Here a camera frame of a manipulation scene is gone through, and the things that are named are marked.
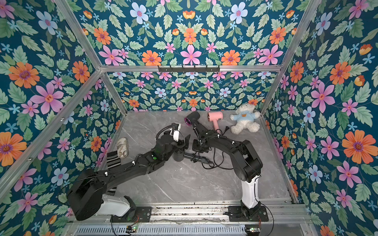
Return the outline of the dark grey hair dryer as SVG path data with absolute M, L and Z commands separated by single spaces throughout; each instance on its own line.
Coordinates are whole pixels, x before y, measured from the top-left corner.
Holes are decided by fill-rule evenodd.
M 205 137 L 209 137 L 212 135 L 217 136 L 218 133 L 216 131 L 209 130 L 208 128 L 206 128 L 199 122 L 199 119 L 200 113 L 197 111 L 190 113 L 184 118 L 185 123 L 193 128 L 193 131 L 199 140 L 203 140 Z
M 176 162 L 181 162 L 183 161 L 184 159 L 189 159 L 191 162 L 193 163 L 196 163 L 196 162 L 200 162 L 202 164 L 207 164 L 207 165 L 211 165 L 211 164 L 214 164 L 210 159 L 208 159 L 207 157 L 204 157 L 204 156 L 200 156 L 200 155 L 197 155 L 196 153 L 188 153 L 188 152 L 184 152 L 184 151 L 177 151 L 173 154 L 173 159 L 176 161 Z

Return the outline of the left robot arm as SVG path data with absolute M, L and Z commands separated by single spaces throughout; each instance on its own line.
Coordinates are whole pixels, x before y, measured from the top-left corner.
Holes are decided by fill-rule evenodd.
M 68 202 L 77 220 L 86 220 L 100 209 L 102 196 L 108 190 L 138 176 L 150 174 L 162 166 L 173 153 L 184 152 L 189 146 L 190 135 L 175 141 L 164 134 L 150 151 L 139 154 L 134 161 L 112 169 L 83 171 L 68 193 Z

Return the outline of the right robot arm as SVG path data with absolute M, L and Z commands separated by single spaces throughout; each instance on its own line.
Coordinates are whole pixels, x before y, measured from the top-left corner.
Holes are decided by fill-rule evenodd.
M 232 170 L 242 183 L 242 206 L 246 209 L 258 207 L 258 181 L 263 163 L 250 141 L 234 141 L 217 134 L 195 139 L 192 149 L 198 153 L 219 149 L 227 154 L 230 157 Z

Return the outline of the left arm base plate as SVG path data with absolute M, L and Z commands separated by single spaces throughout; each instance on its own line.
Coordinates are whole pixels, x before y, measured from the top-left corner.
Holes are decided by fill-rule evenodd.
M 152 207 L 132 207 L 124 216 L 112 216 L 112 223 L 148 223 L 152 216 Z

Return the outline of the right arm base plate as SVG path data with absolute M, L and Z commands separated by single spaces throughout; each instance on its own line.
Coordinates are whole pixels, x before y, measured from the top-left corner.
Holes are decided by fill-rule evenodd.
M 229 221 L 231 222 L 269 221 L 269 213 L 264 206 L 257 206 L 251 209 L 247 209 L 244 206 L 229 206 L 224 215 L 227 215 L 229 217 Z

